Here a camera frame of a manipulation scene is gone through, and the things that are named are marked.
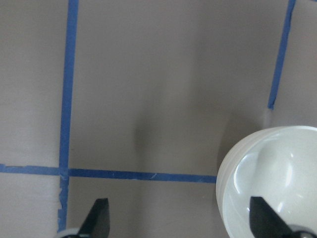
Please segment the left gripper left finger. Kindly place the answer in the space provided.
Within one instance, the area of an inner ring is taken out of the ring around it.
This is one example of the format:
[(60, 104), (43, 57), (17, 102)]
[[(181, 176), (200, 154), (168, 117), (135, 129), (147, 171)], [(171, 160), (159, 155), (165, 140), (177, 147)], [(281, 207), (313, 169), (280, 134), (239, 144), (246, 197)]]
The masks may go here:
[(99, 198), (92, 206), (77, 236), (79, 238), (107, 238), (109, 232), (109, 202), (107, 198)]

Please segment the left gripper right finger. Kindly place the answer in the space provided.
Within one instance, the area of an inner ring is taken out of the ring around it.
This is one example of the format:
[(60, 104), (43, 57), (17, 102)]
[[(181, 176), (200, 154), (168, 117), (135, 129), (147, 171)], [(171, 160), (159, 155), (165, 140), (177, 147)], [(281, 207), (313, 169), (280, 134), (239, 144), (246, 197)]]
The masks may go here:
[(251, 196), (249, 226), (255, 238), (290, 238), (291, 228), (262, 198)]

